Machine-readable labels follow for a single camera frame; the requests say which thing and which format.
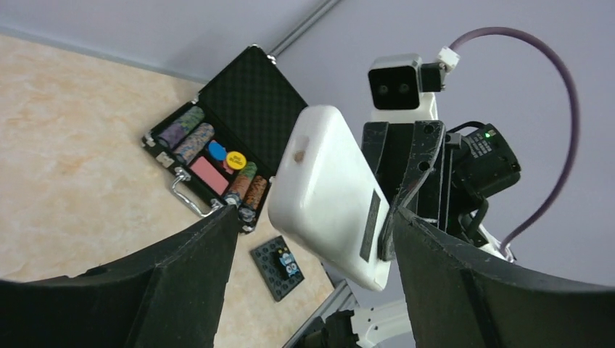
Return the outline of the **white remote control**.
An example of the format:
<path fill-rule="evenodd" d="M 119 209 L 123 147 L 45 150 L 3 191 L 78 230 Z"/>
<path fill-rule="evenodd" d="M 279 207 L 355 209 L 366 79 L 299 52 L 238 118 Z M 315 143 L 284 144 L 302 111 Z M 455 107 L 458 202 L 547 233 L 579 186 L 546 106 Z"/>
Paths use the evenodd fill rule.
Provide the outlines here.
<path fill-rule="evenodd" d="M 364 289 L 383 290 L 391 263 L 379 257 L 389 212 L 342 113 L 301 111 L 267 198 L 271 225 Z"/>

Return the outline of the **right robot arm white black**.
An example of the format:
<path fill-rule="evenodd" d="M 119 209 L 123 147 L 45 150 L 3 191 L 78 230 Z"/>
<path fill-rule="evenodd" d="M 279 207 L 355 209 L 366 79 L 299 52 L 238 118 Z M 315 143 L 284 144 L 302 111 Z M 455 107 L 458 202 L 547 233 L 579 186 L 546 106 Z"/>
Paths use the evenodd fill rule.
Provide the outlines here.
<path fill-rule="evenodd" d="M 458 131 L 475 128 L 467 135 Z M 394 207 L 406 207 L 426 223 L 480 250 L 513 263 L 509 246 L 482 227 L 487 198 L 520 179 L 508 142 L 490 123 L 469 121 L 445 132 L 440 121 L 366 123 L 360 146 L 375 179 Z M 336 312 L 321 329 L 322 347 L 375 347 L 410 332 L 401 302 Z"/>

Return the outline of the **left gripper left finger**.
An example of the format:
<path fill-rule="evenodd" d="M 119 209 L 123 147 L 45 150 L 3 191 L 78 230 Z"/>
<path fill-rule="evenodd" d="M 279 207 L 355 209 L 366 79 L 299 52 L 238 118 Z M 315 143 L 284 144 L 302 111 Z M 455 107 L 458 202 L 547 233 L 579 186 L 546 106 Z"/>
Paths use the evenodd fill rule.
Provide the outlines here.
<path fill-rule="evenodd" d="M 236 210 L 74 278 L 1 282 L 3 347 L 212 347 L 239 233 Z"/>

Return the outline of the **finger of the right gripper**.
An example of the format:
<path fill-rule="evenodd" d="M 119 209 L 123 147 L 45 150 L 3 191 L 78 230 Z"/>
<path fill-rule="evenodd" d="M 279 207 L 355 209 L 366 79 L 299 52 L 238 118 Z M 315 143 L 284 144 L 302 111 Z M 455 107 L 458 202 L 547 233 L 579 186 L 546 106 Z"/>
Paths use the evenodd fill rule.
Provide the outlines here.
<path fill-rule="evenodd" d="M 413 200 L 428 178 L 441 152 L 445 126 L 438 120 L 390 124 L 380 163 L 379 182 L 389 194 L 389 211 L 379 236 L 378 256 L 395 258 L 395 215 L 413 209 Z"/>
<path fill-rule="evenodd" d="M 389 203 L 400 190 L 408 165 L 413 123 L 368 122 L 361 151 Z"/>

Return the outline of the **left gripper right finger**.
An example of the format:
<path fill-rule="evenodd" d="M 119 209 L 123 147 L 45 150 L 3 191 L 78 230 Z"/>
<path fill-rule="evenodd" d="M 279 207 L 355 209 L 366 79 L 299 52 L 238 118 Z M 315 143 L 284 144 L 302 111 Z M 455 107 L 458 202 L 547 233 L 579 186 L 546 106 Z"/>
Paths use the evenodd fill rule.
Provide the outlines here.
<path fill-rule="evenodd" d="M 614 289 L 506 262 L 408 210 L 392 230 L 417 347 L 612 347 Z"/>

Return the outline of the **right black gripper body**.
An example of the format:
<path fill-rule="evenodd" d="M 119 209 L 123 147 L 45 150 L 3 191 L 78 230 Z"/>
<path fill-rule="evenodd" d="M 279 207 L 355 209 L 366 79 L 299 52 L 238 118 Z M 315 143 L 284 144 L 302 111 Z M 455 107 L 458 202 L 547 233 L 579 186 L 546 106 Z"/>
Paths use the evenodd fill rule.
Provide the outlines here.
<path fill-rule="evenodd" d="M 463 241 L 485 241 L 480 226 L 488 198 L 520 177 L 519 161 L 500 131 L 469 121 L 445 134 L 443 153 L 416 198 L 418 216 Z"/>

